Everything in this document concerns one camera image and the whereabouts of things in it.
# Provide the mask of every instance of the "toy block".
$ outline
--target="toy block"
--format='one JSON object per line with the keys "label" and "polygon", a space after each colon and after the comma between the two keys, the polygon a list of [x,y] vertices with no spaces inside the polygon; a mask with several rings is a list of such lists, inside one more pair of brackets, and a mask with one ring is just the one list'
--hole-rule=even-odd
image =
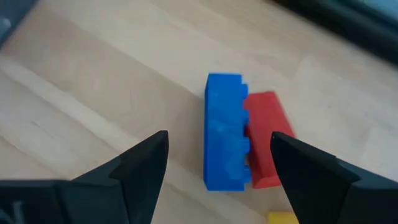
{"label": "toy block", "polygon": [[293,212],[270,212],[268,224],[299,224]]}
{"label": "toy block", "polygon": [[249,164],[254,189],[281,185],[270,142],[273,131],[280,131],[294,137],[292,128],[284,114],[283,107],[273,91],[250,94],[244,101],[244,109],[249,111],[248,136],[251,140]]}
{"label": "toy block", "polygon": [[250,142],[244,137],[249,114],[243,109],[248,86],[239,74],[211,73],[205,90],[203,178],[210,191],[243,191],[250,182],[245,165]]}

